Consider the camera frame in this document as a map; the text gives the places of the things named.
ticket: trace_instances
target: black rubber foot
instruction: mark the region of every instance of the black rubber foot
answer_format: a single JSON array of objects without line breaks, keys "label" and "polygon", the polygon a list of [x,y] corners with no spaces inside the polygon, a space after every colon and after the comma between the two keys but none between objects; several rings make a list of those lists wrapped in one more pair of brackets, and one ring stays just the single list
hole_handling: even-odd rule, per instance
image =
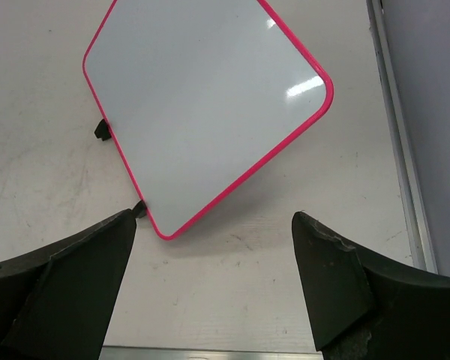
[{"label": "black rubber foot", "polygon": [[147,216],[147,205],[143,200],[140,200],[132,209],[133,216],[136,219],[141,219]]},{"label": "black rubber foot", "polygon": [[108,128],[108,124],[105,121],[104,118],[101,119],[101,121],[98,123],[97,128],[94,132],[97,139],[102,139],[102,141],[108,140],[112,137],[110,134],[110,129]]}]

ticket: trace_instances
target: pink edge trim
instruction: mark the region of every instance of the pink edge trim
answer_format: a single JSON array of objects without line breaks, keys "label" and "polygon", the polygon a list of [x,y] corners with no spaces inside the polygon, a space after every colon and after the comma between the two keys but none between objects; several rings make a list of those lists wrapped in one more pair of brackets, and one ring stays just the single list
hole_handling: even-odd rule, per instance
[{"label": "pink edge trim", "polygon": [[[267,12],[267,14],[275,21],[275,23],[281,29],[281,31],[290,39],[290,41],[292,41],[292,44],[295,46],[295,48],[304,56],[304,58],[310,63],[311,67],[322,78],[323,82],[325,83],[325,90],[326,90],[325,100],[323,101],[322,106],[307,121],[305,121],[302,125],[297,127],[289,136],[287,136],[285,139],[283,139],[278,145],[276,145],[271,151],[269,151],[268,154],[266,154],[264,157],[262,157],[250,169],[248,169],[243,175],[241,175],[232,184],[230,184],[225,190],[223,190],[221,193],[219,193],[218,196],[216,196],[208,205],[206,205],[202,210],[197,212],[189,221],[187,221],[185,224],[183,224],[180,227],[180,229],[175,231],[172,235],[165,235],[158,229],[158,226],[155,223],[152,213],[150,212],[150,209],[148,209],[147,215],[148,215],[148,218],[150,219],[151,225],[153,226],[157,235],[160,236],[163,240],[172,240],[172,239],[176,238],[177,236],[179,236],[180,234],[182,234],[193,223],[195,223],[198,219],[200,219],[206,212],[210,211],[223,198],[225,198],[232,191],[234,191],[242,182],[244,182],[249,177],[251,177],[258,169],[260,169],[263,165],[268,163],[276,154],[281,152],[293,140],[295,140],[297,137],[299,137],[299,135],[301,135],[311,125],[313,125],[318,119],[320,119],[329,110],[330,106],[332,105],[333,96],[334,96],[334,88],[333,88],[333,82],[332,82],[332,79],[330,79],[330,76],[323,70],[323,68],[320,66],[320,64],[317,62],[317,60],[310,54],[310,52],[305,48],[305,46],[302,44],[302,42],[295,36],[295,34],[293,34],[293,32],[289,29],[289,27],[285,24],[285,22],[273,10],[272,6],[270,6],[270,4],[266,0],[256,0],[256,1],[262,6],[262,8]],[[95,33],[94,37],[91,39],[91,43],[90,43],[90,45],[88,45],[87,51],[85,52],[85,55],[83,56],[83,61],[82,61],[83,75],[85,76],[88,86],[91,89],[91,93],[93,94],[93,97],[94,97],[95,101],[97,102],[98,109],[100,110],[106,123],[109,125],[110,125],[110,123],[108,121],[107,115],[105,114],[104,108],[101,106],[101,103],[98,100],[97,93],[95,92],[92,82],[90,81],[89,76],[86,72],[86,59],[90,52],[90,49],[92,48],[94,42],[97,40],[98,34],[100,34],[101,29],[104,27],[104,23],[107,21],[107,18],[110,15],[110,13],[112,12],[112,9],[115,6],[116,2],[117,2],[117,0],[113,0],[112,4],[110,5],[110,8],[106,12],[106,15],[103,18],[100,26],[98,27],[97,32]],[[118,149],[118,153],[120,154],[121,159],[123,160],[125,168],[127,169],[128,174],[130,175],[130,178],[132,180],[133,186],[136,189],[136,192],[138,193],[140,199],[142,199],[143,201],[146,202],[145,198],[142,195],[142,191],[140,191],[140,188],[137,184],[137,180],[135,179],[134,174],[132,173],[130,166],[128,165],[127,159],[125,158],[122,148],[120,147],[119,141],[117,140],[111,127],[110,127],[110,133],[112,135],[113,142],[115,143],[115,146]]]}]

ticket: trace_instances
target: white surface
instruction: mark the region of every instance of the white surface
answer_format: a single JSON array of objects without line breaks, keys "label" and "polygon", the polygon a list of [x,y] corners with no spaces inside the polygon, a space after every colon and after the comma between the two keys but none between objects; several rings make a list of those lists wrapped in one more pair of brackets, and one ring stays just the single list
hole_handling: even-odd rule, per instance
[{"label": "white surface", "polygon": [[274,23],[257,0],[120,0],[88,53],[88,78],[164,236],[325,103],[323,79]]},{"label": "white surface", "polygon": [[[107,344],[310,352],[290,223],[305,210],[410,263],[397,173],[362,0],[278,1],[328,71],[331,109],[181,238],[140,221]],[[0,1],[0,260],[138,199],[81,61],[108,0]]]}]

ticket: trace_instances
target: whiteboard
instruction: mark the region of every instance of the whiteboard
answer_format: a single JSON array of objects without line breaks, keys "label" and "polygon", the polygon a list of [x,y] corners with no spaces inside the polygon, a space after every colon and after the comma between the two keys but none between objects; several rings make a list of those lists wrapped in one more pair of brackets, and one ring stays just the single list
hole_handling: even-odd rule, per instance
[{"label": "whiteboard", "polygon": [[262,0],[115,0],[83,72],[162,239],[185,231],[333,98],[328,75]]}]

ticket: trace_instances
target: red frame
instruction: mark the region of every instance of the red frame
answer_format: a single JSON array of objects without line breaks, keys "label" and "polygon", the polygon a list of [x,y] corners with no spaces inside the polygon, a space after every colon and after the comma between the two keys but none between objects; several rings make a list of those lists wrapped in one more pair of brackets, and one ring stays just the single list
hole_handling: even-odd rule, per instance
[{"label": "red frame", "polygon": [[[328,111],[329,107],[332,105],[334,88],[333,88],[333,83],[332,83],[332,79],[330,79],[330,76],[323,70],[323,68],[320,66],[320,64],[317,62],[317,60],[315,60],[315,58],[308,52],[308,50],[305,48],[305,46],[302,44],[302,42],[295,36],[295,34],[293,34],[293,32],[289,29],[289,27],[285,24],[285,22],[277,15],[277,13],[273,10],[272,6],[270,6],[270,4],[266,0],[257,0],[257,1],[260,5],[262,5],[263,9],[267,12],[267,14],[275,21],[275,23],[281,29],[281,31],[290,39],[290,41],[292,41],[293,45],[295,45],[295,48],[310,63],[311,67],[322,78],[323,82],[325,83],[325,90],[326,90],[325,100],[323,101],[323,105],[318,109],[318,111],[316,111],[307,121],[305,121],[303,124],[301,124],[299,127],[297,127],[289,136],[287,136],[285,139],[283,139],[268,154],[266,154],[264,157],[262,157],[250,169],[248,169],[245,173],[243,173],[240,177],[238,177],[232,184],[230,184],[225,190],[223,190],[221,193],[219,193],[218,196],[216,196],[208,205],[206,205],[204,208],[202,208],[202,210],[197,212],[189,221],[187,221],[185,224],[183,224],[180,227],[180,229],[175,231],[172,235],[163,234],[158,229],[157,224],[155,223],[155,221],[153,219],[152,213],[150,212],[150,210],[147,210],[147,215],[150,218],[151,224],[154,227],[155,232],[163,240],[172,240],[175,237],[182,234],[195,221],[197,221],[206,212],[208,212],[211,208],[213,208],[215,205],[217,205],[224,197],[226,197],[228,194],[230,194],[232,191],[234,191],[242,182],[244,182],[250,176],[252,176],[259,168],[261,168],[263,165],[265,165],[267,162],[269,162],[276,154],[278,154],[280,151],[282,151],[294,139],[296,139],[300,134],[302,134],[311,125],[313,125],[318,119],[320,119]],[[98,27],[97,32],[95,33],[94,37],[91,39],[90,45],[88,45],[88,49],[85,52],[85,55],[83,56],[83,62],[82,62],[83,74],[85,75],[88,86],[91,89],[91,93],[93,94],[95,101],[97,101],[98,108],[100,109],[100,112],[102,113],[102,116],[107,123],[109,123],[108,119],[107,119],[107,115],[105,114],[104,109],[101,106],[100,101],[98,100],[97,93],[95,92],[95,90],[93,88],[92,82],[90,81],[89,76],[87,75],[85,64],[86,64],[87,55],[89,54],[90,49],[92,48],[95,40],[97,40],[97,37],[100,34],[101,29],[104,27],[104,23],[107,21],[107,18],[110,15],[110,13],[112,12],[113,7],[115,6],[116,2],[117,2],[117,0],[113,0],[113,3],[110,5],[110,8],[106,12],[106,15],[103,18],[100,26]],[[128,174],[130,175],[130,178],[133,182],[133,186],[135,186],[136,192],[139,194],[140,199],[145,201],[145,198],[143,197],[142,192],[140,191],[137,181],[134,178],[134,174],[131,172],[131,169],[128,165],[127,159],[125,158],[122,148],[120,147],[119,141],[117,140],[117,138],[111,128],[110,128],[110,133],[112,135],[113,142],[115,143],[115,145],[118,149],[118,152],[120,153],[121,159],[124,162],[125,168],[127,169]]]}]

